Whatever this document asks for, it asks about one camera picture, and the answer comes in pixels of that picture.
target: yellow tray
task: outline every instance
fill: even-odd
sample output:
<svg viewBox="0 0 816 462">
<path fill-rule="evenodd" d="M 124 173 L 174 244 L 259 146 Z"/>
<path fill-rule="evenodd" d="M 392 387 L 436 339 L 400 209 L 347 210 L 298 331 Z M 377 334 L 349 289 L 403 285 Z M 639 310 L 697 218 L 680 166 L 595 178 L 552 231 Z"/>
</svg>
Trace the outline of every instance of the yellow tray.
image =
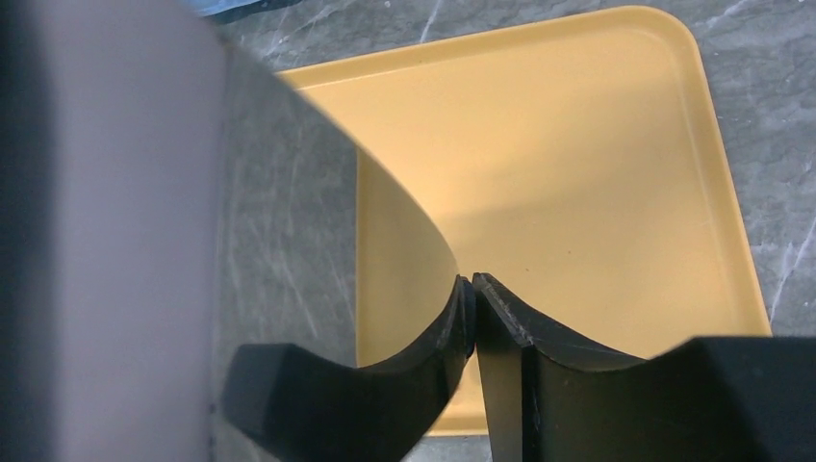
<svg viewBox="0 0 816 462">
<path fill-rule="evenodd" d="M 695 335 L 770 334 L 700 54 L 670 15 L 617 8 L 282 76 L 416 198 L 463 275 L 490 272 L 642 357 Z M 359 191 L 376 195 L 362 160 Z M 416 337 L 448 287 L 373 303 L 372 278 L 404 284 L 421 265 L 371 258 L 364 235 L 387 209 L 359 204 L 365 365 Z M 394 241 L 403 257 L 410 228 Z M 431 434 L 486 431 L 475 363 Z"/>
</svg>

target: tray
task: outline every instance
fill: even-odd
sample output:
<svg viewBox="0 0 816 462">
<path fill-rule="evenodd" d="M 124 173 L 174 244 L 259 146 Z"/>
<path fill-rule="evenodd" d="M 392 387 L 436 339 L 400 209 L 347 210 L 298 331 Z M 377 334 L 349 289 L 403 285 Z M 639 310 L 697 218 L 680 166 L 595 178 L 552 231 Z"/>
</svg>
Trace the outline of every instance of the tray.
<svg viewBox="0 0 816 462">
<path fill-rule="evenodd" d="M 695 335 L 770 335 L 700 54 L 672 16 L 623 7 L 282 76 L 416 198 L 462 274 L 490 272 L 642 357 Z M 360 191 L 373 193 L 368 181 Z M 359 204 L 361 237 L 387 214 Z M 410 274 L 360 258 L 366 245 L 361 365 L 407 345 L 443 306 L 371 303 L 369 275 L 396 285 Z M 485 431 L 471 360 L 430 434 Z"/>
</svg>

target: blue cloth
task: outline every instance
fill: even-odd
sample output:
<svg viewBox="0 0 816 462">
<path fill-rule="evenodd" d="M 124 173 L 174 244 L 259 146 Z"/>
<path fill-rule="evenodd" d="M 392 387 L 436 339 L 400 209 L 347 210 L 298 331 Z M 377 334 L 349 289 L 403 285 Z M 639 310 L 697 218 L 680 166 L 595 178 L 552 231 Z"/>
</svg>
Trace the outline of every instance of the blue cloth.
<svg viewBox="0 0 816 462">
<path fill-rule="evenodd" d="M 184 0 L 199 16 L 209 16 L 243 7 L 259 0 Z"/>
</svg>

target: table surface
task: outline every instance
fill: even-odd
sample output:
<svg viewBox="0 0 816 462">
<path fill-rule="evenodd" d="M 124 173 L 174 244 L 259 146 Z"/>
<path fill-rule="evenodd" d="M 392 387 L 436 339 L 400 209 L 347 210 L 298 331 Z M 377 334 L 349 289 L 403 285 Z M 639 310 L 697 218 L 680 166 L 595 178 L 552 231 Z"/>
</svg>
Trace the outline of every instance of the table surface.
<svg viewBox="0 0 816 462">
<path fill-rule="evenodd" d="M 777 335 L 816 335 L 816 284 L 810 283 L 816 277 L 816 30 L 812 27 L 816 0 L 633 3 L 675 15 L 697 38 L 772 328 Z M 622 4 L 617 0 L 304 0 L 224 24 L 221 30 L 270 68 L 283 70 Z M 261 162 L 273 168 L 275 160 Z M 293 200 L 290 195 L 263 207 L 245 207 L 264 192 L 269 193 L 266 197 L 275 197 L 281 189 L 291 194 L 295 185 L 326 184 L 332 178 L 353 185 L 353 167 L 330 167 L 334 171 L 319 164 L 295 163 L 276 177 L 279 185 L 258 180 L 242 185 L 239 180 L 228 193 L 226 202 L 243 204 L 243 209 L 235 214 L 225 207 L 221 220 L 217 372 L 228 361 L 234 343 L 247 338 L 275 340 L 286 329 L 291 333 L 298 320 L 282 321 L 281 310 L 289 313 L 286 316 L 302 316 L 311 335 L 320 332 L 332 359 L 353 363 L 354 248 L 341 245 L 353 242 L 353 188 L 334 194 L 328 204 Z M 336 230 L 331 236 L 315 238 L 326 246 L 325 251 L 314 251 L 315 239 L 282 241 L 281 236 L 292 234 L 292 229 L 279 231 L 276 240 L 265 235 L 276 226 L 291 228 L 298 214 L 309 213 L 310 207 L 322 208 L 319 229 Z M 288 224 L 275 218 L 284 210 Z M 265 224 L 261 231 L 258 223 Z M 262 251 L 248 252 L 249 248 Z M 310 270 L 317 267 L 329 267 L 328 281 Z M 310 295 L 323 294 L 327 299 L 337 295 L 336 300 L 324 303 L 323 311 L 316 313 L 311 305 L 315 297 L 306 296 L 306 288 Z M 238 305 L 241 316 L 263 327 L 260 334 L 248 335 L 227 326 L 230 322 L 224 320 Z M 274 460 L 222 423 L 217 423 L 215 437 L 218 461 Z M 490 449 L 484 437 L 434 438 L 420 443 L 409 460 L 490 460 Z"/>
</svg>

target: gray marble surface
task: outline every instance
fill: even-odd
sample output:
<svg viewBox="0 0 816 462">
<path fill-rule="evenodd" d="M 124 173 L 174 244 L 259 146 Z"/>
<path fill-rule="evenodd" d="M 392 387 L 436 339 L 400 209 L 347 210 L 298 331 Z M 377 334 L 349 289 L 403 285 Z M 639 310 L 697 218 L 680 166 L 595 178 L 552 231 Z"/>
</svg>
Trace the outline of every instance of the gray marble surface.
<svg viewBox="0 0 816 462">
<path fill-rule="evenodd" d="M 222 30 L 281 70 L 623 3 L 304 0 Z M 674 14 L 697 38 L 774 332 L 816 335 L 816 285 L 810 282 L 816 277 L 816 0 L 634 3 Z M 217 335 L 292 338 L 295 325 L 309 322 L 313 335 L 346 335 L 353 248 L 319 249 L 347 242 L 353 233 L 353 198 L 332 194 L 330 186 L 351 181 L 353 168 L 250 157 L 231 164 L 236 209 L 225 209 L 220 251 L 222 316 L 242 310 L 249 330 L 217 326 Z M 337 234 L 322 231 L 331 228 Z M 328 270 L 315 274 L 316 268 Z M 315 298 L 306 288 L 316 286 L 321 289 L 314 294 L 339 297 Z M 324 303 L 331 308 L 309 311 Z M 304 319 L 282 317 L 281 305 Z M 333 357 L 350 362 L 353 339 L 334 343 Z M 270 460 L 229 430 L 218 437 L 217 460 Z M 490 451 L 484 438 L 433 439 L 409 459 L 490 460 Z"/>
</svg>

